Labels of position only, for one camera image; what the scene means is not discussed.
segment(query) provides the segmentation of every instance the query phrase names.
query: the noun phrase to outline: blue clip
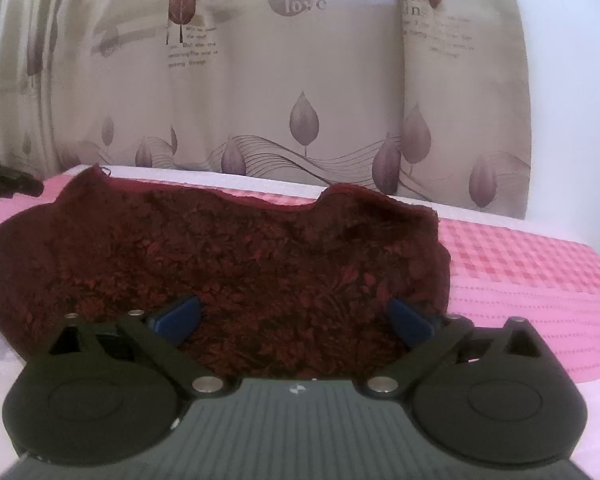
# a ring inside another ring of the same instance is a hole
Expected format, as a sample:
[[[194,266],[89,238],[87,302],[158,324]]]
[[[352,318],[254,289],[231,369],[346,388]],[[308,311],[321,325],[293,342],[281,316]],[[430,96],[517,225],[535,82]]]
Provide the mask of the blue clip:
[[[389,301],[386,316],[395,334],[409,348],[421,345],[436,332],[436,325],[432,320],[398,300]]]
[[[189,295],[151,314],[147,326],[174,346],[179,346],[200,323],[202,306],[197,296]]]

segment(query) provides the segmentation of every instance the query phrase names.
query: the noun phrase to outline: curtain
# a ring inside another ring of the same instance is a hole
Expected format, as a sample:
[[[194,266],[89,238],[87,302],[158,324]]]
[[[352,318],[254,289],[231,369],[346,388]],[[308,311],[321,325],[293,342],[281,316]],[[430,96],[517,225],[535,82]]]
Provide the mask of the curtain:
[[[0,161],[351,182],[523,218],[516,0],[0,0]]]

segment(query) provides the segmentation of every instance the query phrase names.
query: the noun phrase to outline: silver bolt head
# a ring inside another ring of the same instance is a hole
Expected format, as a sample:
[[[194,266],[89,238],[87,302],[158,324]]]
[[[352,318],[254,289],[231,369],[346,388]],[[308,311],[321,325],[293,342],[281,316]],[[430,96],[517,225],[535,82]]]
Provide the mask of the silver bolt head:
[[[224,382],[220,377],[202,376],[193,381],[191,386],[201,394],[214,394],[222,389]]]
[[[398,389],[398,381],[392,377],[371,377],[366,382],[366,385],[370,390],[373,390],[378,394],[390,394],[392,391]]]

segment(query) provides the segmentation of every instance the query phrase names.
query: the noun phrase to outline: black object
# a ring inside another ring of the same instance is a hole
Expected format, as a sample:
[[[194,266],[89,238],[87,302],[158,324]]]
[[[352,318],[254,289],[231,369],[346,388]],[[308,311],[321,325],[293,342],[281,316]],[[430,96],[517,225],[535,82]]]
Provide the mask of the black object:
[[[420,344],[363,384],[229,384],[169,343],[182,330],[154,332],[195,328],[199,310],[189,296],[110,325],[67,319],[5,401],[26,455],[4,479],[587,478],[568,460],[584,401],[525,319],[474,328],[392,303]]]
[[[30,174],[0,166],[0,198],[11,198],[14,193],[40,196],[45,185]]]

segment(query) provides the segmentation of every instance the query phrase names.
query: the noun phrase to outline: pink checkered cloth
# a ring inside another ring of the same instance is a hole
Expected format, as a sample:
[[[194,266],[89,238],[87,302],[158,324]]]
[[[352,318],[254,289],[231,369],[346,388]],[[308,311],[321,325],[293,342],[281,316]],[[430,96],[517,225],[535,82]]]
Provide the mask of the pink checkered cloth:
[[[48,179],[39,198],[0,199],[0,222],[52,202],[70,180],[65,174]],[[284,205],[313,201],[216,189]],[[600,378],[600,257],[589,246],[451,219],[440,220],[440,241],[451,254],[450,312],[493,327],[502,326],[509,316],[526,317],[574,381]]]

